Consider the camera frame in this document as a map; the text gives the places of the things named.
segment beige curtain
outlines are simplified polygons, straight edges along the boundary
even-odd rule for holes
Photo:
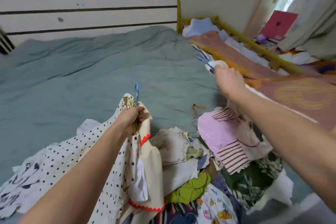
[[[279,43],[283,51],[303,46],[315,57],[336,57],[336,0],[294,0],[287,11],[299,16]]]

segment pink laptop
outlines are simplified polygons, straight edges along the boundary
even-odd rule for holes
[[[296,18],[297,14],[275,10],[260,34],[267,38],[281,41]]]

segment headboard panel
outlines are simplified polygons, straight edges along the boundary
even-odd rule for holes
[[[92,37],[177,25],[177,0],[0,0],[0,4],[0,26],[14,46],[27,39]]]

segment person's left hand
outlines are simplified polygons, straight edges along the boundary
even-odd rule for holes
[[[128,128],[137,119],[137,117],[139,117],[140,122],[143,122],[144,110],[145,108],[142,106],[124,108],[120,112],[116,122],[121,123],[121,125],[124,126],[125,128]]]

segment person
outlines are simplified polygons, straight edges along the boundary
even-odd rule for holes
[[[263,99],[233,68],[215,67],[221,93],[257,124],[276,152],[336,212],[336,140],[318,124]],[[144,108],[124,109],[92,149],[21,219],[20,224],[87,223],[131,124]]]

